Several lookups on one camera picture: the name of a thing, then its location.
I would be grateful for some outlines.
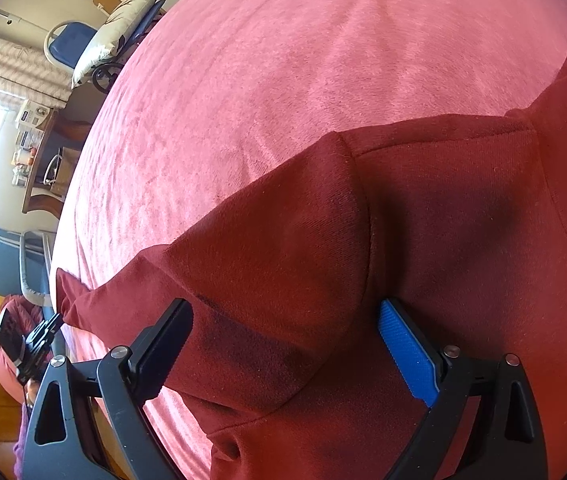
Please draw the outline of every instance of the white box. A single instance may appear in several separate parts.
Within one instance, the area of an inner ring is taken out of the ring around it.
[[[48,106],[26,99],[21,105],[19,114],[17,115],[17,128],[22,131],[29,128],[41,130],[42,123],[50,113],[51,109]]]

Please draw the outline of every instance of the bed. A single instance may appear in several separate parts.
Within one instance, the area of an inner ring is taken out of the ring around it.
[[[566,53],[567,0],[181,0],[88,136],[53,269],[105,283],[326,132],[525,107]],[[64,334],[78,360],[106,352]],[[208,480],[210,443],[179,395],[146,410],[183,473]]]

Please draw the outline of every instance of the black wheel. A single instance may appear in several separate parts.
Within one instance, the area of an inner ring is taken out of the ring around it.
[[[123,70],[121,63],[103,63],[92,73],[92,83],[103,94],[111,91],[117,77]]]

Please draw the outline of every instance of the red clothing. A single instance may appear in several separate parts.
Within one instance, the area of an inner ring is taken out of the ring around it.
[[[521,357],[560,478],[567,59],[505,117],[328,134],[105,285],[60,271],[57,292],[66,322],[110,347],[192,303],[166,386],[214,444],[214,480],[383,478],[425,411],[377,332],[389,296],[436,344]]]

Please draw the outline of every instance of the metal screw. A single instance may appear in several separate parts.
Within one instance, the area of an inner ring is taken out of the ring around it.
[[[66,358],[63,355],[56,355],[55,357],[53,357],[52,359],[50,359],[50,364],[52,366],[54,366],[55,368],[59,368],[61,365],[63,365],[66,362]]]
[[[521,364],[521,360],[515,354],[506,354],[505,362],[510,366],[519,366]]]
[[[116,346],[110,351],[110,355],[115,359],[122,359],[128,355],[128,348],[125,346]]]
[[[461,355],[461,350],[458,346],[448,345],[443,349],[443,353],[446,354],[450,359],[456,359]]]

